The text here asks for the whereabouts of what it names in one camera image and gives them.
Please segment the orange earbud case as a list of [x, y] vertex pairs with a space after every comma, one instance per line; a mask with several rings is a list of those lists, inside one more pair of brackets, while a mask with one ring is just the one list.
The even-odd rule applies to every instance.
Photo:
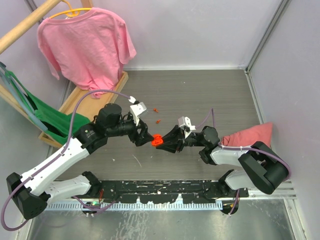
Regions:
[[154, 134], [153, 140], [151, 141], [151, 145], [153, 147], [160, 146], [164, 143], [163, 137], [160, 134]]

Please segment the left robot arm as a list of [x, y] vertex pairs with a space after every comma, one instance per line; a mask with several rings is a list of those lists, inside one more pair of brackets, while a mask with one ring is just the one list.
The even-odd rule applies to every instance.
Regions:
[[147, 112], [143, 102], [135, 102], [129, 112], [122, 115], [122, 108], [115, 103], [106, 104], [94, 120], [79, 128], [53, 155], [33, 169], [7, 178], [10, 199], [25, 220], [42, 213], [46, 207], [65, 198], [86, 195], [95, 198], [100, 193], [100, 181], [89, 171], [76, 178], [56, 182], [56, 178], [77, 162], [85, 159], [107, 144], [109, 138], [128, 136], [140, 147], [154, 138], [140, 117]]

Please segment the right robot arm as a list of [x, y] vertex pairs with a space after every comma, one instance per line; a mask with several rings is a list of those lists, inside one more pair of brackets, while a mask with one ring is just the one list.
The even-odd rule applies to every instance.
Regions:
[[249, 146], [225, 146], [214, 127], [205, 126], [192, 132], [175, 125], [165, 136], [155, 135], [151, 144], [158, 150], [181, 152], [185, 147], [202, 147], [200, 158], [210, 165], [231, 165], [241, 170], [230, 170], [219, 179], [219, 191], [231, 197], [238, 189], [257, 188], [271, 195], [291, 177], [289, 165], [266, 144], [256, 141]]

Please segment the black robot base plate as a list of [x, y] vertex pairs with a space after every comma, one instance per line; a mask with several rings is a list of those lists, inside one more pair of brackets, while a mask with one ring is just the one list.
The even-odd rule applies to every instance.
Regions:
[[223, 189], [214, 180], [103, 180], [100, 188], [106, 203], [123, 204], [172, 204], [178, 197], [182, 197], [183, 204], [215, 203], [223, 198], [233, 199], [237, 193]]

